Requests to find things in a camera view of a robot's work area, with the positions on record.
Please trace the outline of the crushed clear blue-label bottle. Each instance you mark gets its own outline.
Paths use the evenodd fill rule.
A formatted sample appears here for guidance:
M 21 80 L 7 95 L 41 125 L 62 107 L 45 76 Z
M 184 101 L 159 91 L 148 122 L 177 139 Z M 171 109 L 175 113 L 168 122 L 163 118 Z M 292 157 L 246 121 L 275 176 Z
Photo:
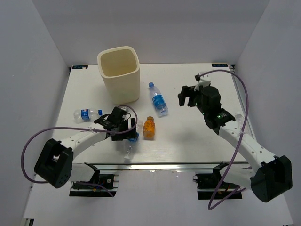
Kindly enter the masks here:
M 142 134 L 142 126 L 143 126 L 143 122 L 141 120 L 138 120 L 136 125 L 137 137 L 122 141 L 121 153 L 123 155 L 123 159 L 125 163 L 130 163 L 134 154 L 137 152 L 138 142 Z

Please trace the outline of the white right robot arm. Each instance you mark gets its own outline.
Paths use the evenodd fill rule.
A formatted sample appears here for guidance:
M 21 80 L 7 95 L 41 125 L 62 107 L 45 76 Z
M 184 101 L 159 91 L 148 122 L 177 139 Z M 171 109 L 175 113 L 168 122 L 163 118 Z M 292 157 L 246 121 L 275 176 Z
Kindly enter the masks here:
M 188 99 L 189 107 L 197 107 L 208 128 L 237 148 L 250 165 L 246 169 L 222 162 L 212 169 L 212 174 L 197 175 L 200 189 L 233 184 L 250 189 L 259 200 L 269 202 L 292 188 L 291 161 L 284 155 L 276 156 L 243 133 L 235 117 L 222 108 L 217 88 L 183 86 L 178 99 L 180 106 Z

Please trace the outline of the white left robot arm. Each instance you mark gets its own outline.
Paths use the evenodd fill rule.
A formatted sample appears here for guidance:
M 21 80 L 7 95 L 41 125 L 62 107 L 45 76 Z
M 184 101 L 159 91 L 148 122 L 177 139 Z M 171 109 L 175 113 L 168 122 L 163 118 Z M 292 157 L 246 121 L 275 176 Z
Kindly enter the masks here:
M 87 128 L 62 140 L 48 140 L 34 166 L 34 172 L 60 188 L 68 181 L 83 182 L 94 188 L 99 184 L 99 170 L 91 163 L 74 163 L 74 159 L 91 146 L 111 138 L 113 141 L 136 139 L 137 117 L 128 118 L 129 106 L 114 107 L 110 114 L 96 119 Z

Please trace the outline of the cream plastic bin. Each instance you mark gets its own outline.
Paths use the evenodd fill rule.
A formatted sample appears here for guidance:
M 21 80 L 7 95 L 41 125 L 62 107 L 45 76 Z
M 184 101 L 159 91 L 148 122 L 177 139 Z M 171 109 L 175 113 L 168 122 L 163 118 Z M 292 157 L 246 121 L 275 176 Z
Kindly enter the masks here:
M 140 62 L 130 46 L 104 50 L 97 56 L 99 73 L 114 104 L 136 101 L 140 97 Z

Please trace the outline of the orange juice bottle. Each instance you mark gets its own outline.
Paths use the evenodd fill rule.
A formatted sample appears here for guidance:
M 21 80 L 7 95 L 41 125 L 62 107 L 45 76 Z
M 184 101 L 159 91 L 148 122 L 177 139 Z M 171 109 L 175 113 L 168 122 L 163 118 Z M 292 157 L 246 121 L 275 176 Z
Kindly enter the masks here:
M 147 140 L 153 140 L 155 137 L 155 122 L 152 116 L 148 116 L 143 125 L 143 137 Z

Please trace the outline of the blue label water bottle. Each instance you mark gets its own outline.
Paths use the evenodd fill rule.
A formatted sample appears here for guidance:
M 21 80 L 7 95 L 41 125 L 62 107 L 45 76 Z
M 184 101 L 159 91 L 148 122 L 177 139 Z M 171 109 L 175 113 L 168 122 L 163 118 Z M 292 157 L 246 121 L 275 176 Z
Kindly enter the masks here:
M 168 107 L 166 105 L 166 102 L 160 90 L 154 85 L 153 82 L 149 83 L 149 94 L 158 117 L 167 116 Z

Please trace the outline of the small blue-cap bottle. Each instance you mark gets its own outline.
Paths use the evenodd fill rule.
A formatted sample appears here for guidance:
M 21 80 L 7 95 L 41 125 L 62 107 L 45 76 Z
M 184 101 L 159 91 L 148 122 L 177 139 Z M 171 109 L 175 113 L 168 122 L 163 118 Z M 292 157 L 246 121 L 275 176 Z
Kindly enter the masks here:
M 95 121 L 102 116 L 102 110 L 88 108 L 76 110 L 73 113 L 73 117 L 76 123 Z

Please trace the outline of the clear white-cap bottle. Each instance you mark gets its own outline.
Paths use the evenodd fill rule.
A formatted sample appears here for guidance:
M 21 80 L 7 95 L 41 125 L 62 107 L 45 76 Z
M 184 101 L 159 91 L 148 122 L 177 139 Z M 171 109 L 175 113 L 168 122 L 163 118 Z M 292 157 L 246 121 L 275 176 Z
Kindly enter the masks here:
M 241 128 L 244 124 L 244 120 L 245 120 L 244 116 L 241 113 L 236 113 L 235 119 L 236 122 L 239 124 L 239 127 Z

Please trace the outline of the blue sticker right corner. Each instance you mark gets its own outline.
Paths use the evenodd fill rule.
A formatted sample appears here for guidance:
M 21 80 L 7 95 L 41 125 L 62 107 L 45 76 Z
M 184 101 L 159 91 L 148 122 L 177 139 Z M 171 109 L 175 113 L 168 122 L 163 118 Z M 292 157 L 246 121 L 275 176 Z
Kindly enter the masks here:
M 211 63 L 212 67 L 228 67 L 227 63 Z

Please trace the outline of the blue sticker corner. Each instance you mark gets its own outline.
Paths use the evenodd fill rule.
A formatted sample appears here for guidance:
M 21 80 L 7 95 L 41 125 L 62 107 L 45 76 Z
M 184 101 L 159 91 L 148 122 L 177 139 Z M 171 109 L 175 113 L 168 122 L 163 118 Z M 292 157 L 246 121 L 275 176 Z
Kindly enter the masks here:
M 72 70 L 82 70 L 82 69 L 87 69 L 88 65 L 73 65 Z
M 228 67 L 227 63 L 211 63 L 212 67 Z

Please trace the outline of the blue sticker left corner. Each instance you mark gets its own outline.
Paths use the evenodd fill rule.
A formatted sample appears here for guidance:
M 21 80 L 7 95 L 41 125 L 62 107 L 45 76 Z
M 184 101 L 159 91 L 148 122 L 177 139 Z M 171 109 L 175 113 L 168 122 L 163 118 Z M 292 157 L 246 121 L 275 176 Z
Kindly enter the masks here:
M 87 69 L 88 65 L 73 65 L 72 70 L 82 70 L 82 69 Z

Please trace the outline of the aluminium table frame rail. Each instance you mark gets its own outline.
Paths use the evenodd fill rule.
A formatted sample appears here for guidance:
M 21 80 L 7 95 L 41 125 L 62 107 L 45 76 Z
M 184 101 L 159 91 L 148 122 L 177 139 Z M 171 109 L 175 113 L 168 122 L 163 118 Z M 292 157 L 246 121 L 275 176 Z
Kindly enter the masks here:
M 199 163 L 91 163 L 99 170 L 111 170 L 111 171 L 150 171 L 155 172 L 159 170 L 169 171 L 205 171 L 211 172 L 212 169 L 218 166 L 220 162 L 199 162 Z

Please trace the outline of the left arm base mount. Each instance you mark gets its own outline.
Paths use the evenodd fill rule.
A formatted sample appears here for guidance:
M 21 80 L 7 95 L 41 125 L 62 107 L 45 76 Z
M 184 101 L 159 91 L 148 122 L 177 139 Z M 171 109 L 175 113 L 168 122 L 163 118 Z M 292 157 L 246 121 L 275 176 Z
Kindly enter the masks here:
M 70 197 L 114 197 L 119 186 L 119 175 L 100 174 L 94 181 L 72 182 Z

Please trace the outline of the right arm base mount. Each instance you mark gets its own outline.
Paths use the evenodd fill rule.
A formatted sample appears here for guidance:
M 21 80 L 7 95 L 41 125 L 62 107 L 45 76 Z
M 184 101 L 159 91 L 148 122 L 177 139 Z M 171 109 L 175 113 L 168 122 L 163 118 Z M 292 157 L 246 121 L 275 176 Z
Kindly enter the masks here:
M 197 184 L 197 194 L 199 200 L 210 200 L 215 188 L 217 187 L 220 179 L 222 178 L 222 173 L 220 171 L 228 166 L 227 163 L 221 163 L 213 168 L 212 173 L 198 173 L 192 177 L 192 180 Z M 240 188 L 236 184 L 222 182 L 219 187 L 214 200 L 221 200 L 227 195 L 229 195 L 235 188 L 238 190 L 229 199 L 242 199 L 242 194 L 240 193 Z

